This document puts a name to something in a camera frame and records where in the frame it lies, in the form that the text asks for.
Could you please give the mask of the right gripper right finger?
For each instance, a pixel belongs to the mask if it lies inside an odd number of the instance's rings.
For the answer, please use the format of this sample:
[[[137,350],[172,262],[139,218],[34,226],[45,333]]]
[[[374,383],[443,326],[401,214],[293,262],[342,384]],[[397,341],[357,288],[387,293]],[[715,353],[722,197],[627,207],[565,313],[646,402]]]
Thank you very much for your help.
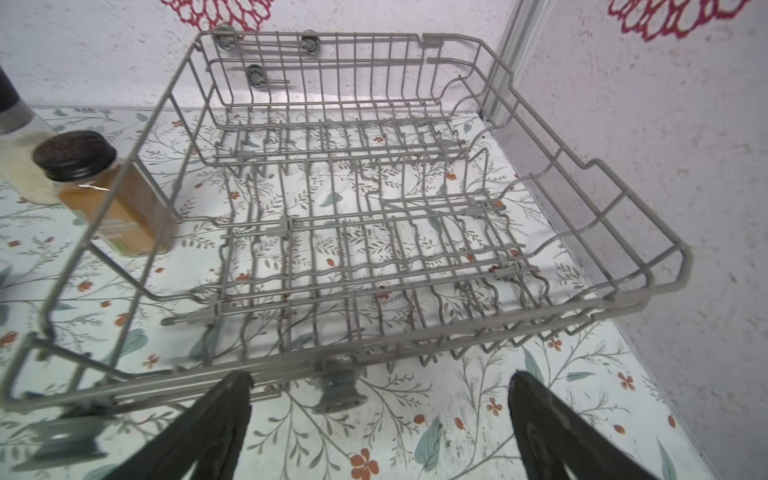
[[[651,479],[532,374],[518,370],[508,408],[529,479]]]

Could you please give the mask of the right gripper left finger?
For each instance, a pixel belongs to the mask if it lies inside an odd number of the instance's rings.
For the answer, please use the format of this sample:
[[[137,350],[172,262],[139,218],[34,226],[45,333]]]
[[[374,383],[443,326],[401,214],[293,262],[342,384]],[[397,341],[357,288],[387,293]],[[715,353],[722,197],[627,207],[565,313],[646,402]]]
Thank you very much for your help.
[[[250,421],[253,380],[229,373],[108,479],[232,479]]]

